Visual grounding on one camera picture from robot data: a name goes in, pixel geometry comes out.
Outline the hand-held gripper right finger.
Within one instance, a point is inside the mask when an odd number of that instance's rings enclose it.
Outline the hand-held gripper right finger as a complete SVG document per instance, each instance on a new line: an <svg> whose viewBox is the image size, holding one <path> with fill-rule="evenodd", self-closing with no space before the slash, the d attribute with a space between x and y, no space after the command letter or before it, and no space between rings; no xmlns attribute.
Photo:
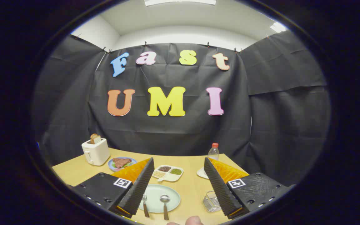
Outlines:
<svg viewBox="0 0 360 225"><path fill-rule="evenodd" d="M236 219L285 195L285 186L262 172L247 174L230 165L206 157L204 171L225 216Z"/></svg>

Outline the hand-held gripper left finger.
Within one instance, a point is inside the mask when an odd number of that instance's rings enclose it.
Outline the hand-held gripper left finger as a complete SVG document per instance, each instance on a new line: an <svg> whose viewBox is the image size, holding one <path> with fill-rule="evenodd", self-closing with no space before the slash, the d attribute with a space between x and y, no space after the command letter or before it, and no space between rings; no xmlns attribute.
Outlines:
<svg viewBox="0 0 360 225"><path fill-rule="evenodd" d="M150 157L111 175L97 173L71 189L99 207L130 219L138 210L154 169Z"/></svg>

